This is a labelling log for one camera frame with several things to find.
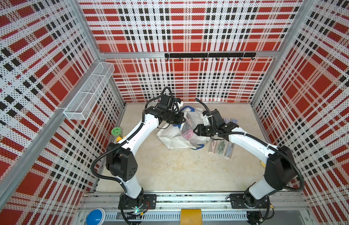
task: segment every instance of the white plastic bag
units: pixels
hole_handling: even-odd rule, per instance
[[[186,118],[186,122],[181,125],[170,124],[168,128],[160,130],[157,137],[164,143],[168,149],[176,148],[203,148],[210,140],[209,137],[197,136],[193,129],[198,124],[208,125],[207,117],[202,115],[203,109],[194,109],[190,106],[185,106],[181,109]]]

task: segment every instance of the yellow object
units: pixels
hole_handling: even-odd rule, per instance
[[[265,163],[262,162],[262,161],[261,161],[261,165],[262,165],[264,168],[266,167]]]
[[[182,209],[181,225],[202,225],[202,211],[200,209]]]
[[[119,142],[120,140],[122,140],[122,137],[118,136],[118,137],[116,138],[116,142]]]

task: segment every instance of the red plaid pattern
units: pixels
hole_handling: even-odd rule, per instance
[[[105,152],[120,110],[107,85],[88,120],[65,119],[0,213],[0,224],[71,224],[83,193],[94,189],[90,164]]]
[[[0,2],[0,182],[94,59],[67,1]],[[107,87],[86,123],[65,120],[0,224],[71,224],[82,193],[93,188],[88,165],[104,151],[118,113]]]
[[[293,150],[317,222],[349,224],[349,1],[316,1],[255,108]]]
[[[102,52],[278,50],[302,3],[79,2]]]
[[[113,59],[126,102],[145,102],[170,86],[183,101],[250,102],[271,58]]]

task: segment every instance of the blue handle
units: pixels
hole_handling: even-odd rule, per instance
[[[196,148],[196,150],[199,150],[199,149],[203,148],[204,144],[198,144],[198,146],[200,146],[200,147]]]
[[[185,107],[183,107],[183,108],[180,110],[180,112],[181,112],[182,110],[186,109],[186,108],[190,108],[190,109],[191,109],[191,112],[194,112],[194,111],[195,111],[195,109],[194,109],[193,107],[191,107],[191,106],[185,106]]]

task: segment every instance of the wire basket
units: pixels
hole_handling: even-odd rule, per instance
[[[64,111],[68,119],[87,120],[114,72],[112,63],[100,62]]]

